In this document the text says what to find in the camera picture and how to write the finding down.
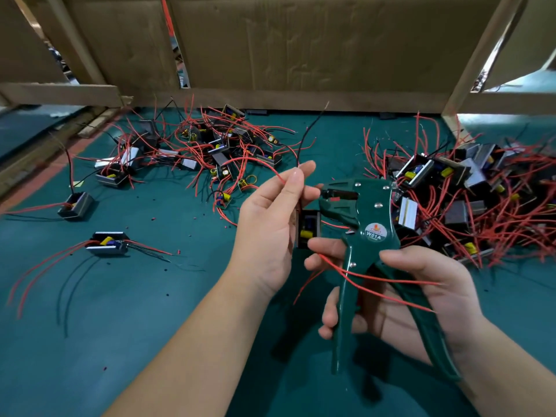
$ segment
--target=right hand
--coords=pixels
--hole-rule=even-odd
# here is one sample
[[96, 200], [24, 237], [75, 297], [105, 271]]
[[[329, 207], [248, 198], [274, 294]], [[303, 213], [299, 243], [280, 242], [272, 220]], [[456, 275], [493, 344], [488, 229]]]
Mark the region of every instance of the right hand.
[[[346, 250], [342, 240], [316, 237], [309, 240], [309, 248], [315, 252], [305, 259], [305, 267], [309, 271], [326, 267], [317, 253], [329, 256], [342, 266]], [[411, 273], [417, 280], [441, 282], [442, 285], [438, 286], [424, 285], [423, 291], [438, 314], [455, 363], [463, 364], [462, 361], [472, 354], [471, 347], [485, 322], [473, 279], [465, 266], [439, 252], [419, 246], [383, 250], [380, 259], [388, 266]], [[366, 280], [365, 286], [399, 298], [393, 288], [384, 282]], [[324, 307], [323, 326], [319, 334], [327, 340], [332, 338], [333, 328], [338, 323], [336, 305], [339, 294], [340, 287], [335, 287]], [[402, 353], [430, 364], [407, 306], [362, 291], [359, 296], [361, 310], [354, 317], [353, 333], [371, 332]]]

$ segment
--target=pile of electronic modules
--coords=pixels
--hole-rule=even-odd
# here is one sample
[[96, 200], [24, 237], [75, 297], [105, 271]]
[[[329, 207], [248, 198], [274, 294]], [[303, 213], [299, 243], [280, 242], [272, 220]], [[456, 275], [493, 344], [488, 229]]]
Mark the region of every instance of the pile of electronic modules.
[[[170, 136], [157, 130], [156, 120], [141, 119], [139, 125], [141, 131], [121, 136], [116, 156], [96, 161], [96, 179], [101, 184], [119, 188], [132, 182], [139, 169], [161, 164], [172, 169], [208, 169], [212, 182], [237, 181], [237, 187], [244, 189], [249, 184], [242, 164], [230, 160], [248, 156], [276, 168], [287, 152], [269, 133], [272, 130], [247, 123], [244, 112], [227, 104], [222, 111], [202, 114], [201, 119], [184, 119]], [[225, 208], [229, 200], [230, 194], [221, 192], [216, 205]]]
[[402, 246], [478, 267], [515, 247], [534, 248], [512, 257], [556, 253], [556, 157], [546, 146], [469, 142], [413, 156], [400, 148], [383, 156], [364, 150], [374, 168], [367, 171], [396, 182], [392, 219]]

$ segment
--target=label sticker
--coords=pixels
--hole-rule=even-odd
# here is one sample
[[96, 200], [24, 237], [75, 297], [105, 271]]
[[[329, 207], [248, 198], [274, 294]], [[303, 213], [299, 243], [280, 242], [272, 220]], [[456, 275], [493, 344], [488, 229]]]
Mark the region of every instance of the label sticker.
[[373, 222], [365, 227], [365, 235], [371, 241], [381, 242], [386, 239], [388, 231], [384, 225]]

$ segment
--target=green wire stripper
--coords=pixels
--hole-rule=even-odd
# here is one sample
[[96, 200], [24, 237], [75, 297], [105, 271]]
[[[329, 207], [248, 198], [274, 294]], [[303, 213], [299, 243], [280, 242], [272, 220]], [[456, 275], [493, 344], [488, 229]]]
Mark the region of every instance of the green wire stripper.
[[[343, 269], [363, 274], [371, 271], [371, 275], [390, 280], [414, 279], [406, 272], [386, 266], [379, 258], [381, 250], [400, 248], [390, 211], [393, 188], [395, 184], [389, 180], [350, 178], [335, 180], [321, 189], [321, 214], [355, 231], [342, 237], [347, 246]], [[364, 279], [361, 277], [349, 278], [358, 285], [363, 284]], [[431, 308], [419, 285], [392, 283], [392, 287], [403, 300]], [[347, 360], [357, 298], [358, 289], [344, 279], [337, 304], [338, 324], [332, 338], [332, 374], [342, 372]], [[409, 310], [433, 366], [447, 379], [460, 380], [436, 315], [418, 308], [409, 307]]]

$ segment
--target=forearm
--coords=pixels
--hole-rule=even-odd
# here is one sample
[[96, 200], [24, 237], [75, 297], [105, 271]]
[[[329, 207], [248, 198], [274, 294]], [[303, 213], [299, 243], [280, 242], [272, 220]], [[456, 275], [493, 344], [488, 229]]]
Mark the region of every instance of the forearm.
[[482, 417], [556, 415], [556, 376], [489, 321], [477, 340], [461, 387]]
[[224, 416], [269, 300], [227, 271], [105, 417]]

